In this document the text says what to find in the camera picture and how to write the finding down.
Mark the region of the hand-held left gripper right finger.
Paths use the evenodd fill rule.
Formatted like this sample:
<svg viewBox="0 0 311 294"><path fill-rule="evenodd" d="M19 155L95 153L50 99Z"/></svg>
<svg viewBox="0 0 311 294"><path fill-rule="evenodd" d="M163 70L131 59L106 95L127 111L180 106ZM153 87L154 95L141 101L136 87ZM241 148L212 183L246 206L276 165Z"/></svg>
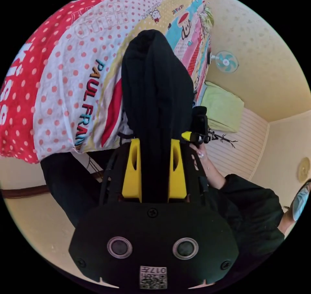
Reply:
<svg viewBox="0 0 311 294"><path fill-rule="evenodd" d="M187 189L180 141L172 139L169 165L168 201L182 200L186 196Z"/></svg>

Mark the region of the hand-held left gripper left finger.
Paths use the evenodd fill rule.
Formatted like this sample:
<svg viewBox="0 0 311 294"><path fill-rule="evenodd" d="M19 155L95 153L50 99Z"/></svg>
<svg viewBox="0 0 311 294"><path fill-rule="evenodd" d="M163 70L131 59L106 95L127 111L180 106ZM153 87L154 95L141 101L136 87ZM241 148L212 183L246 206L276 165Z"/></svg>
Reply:
<svg viewBox="0 0 311 294"><path fill-rule="evenodd" d="M141 148L138 138L132 139L123 181L122 196L142 201Z"/></svg>

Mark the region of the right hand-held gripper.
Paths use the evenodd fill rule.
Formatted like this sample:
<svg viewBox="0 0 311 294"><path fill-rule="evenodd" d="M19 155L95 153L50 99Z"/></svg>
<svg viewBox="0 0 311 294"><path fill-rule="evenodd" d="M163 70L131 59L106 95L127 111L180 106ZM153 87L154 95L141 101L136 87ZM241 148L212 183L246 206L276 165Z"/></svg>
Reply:
<svg viewBox="0 0 311 294"><path fill-rule="evenodd" d="M194 106L192 108L190 131L182 133L182 138L185 141L191 141L194 145L207 144L211 141L206 113L207 108L204 106Z"/></svg>

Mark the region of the person's right hand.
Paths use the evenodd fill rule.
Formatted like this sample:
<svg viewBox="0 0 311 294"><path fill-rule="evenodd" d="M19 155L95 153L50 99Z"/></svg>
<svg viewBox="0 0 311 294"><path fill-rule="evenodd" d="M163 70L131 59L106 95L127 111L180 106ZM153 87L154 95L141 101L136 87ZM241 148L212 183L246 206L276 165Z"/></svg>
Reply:
<svg viewBox="0 0 311 294"><path fill-rule="evenodd" d="M195 145L193 143L190 143L190 147L196 151L202 165L208 166L209 158L207 155L205 144Z"/></svg>

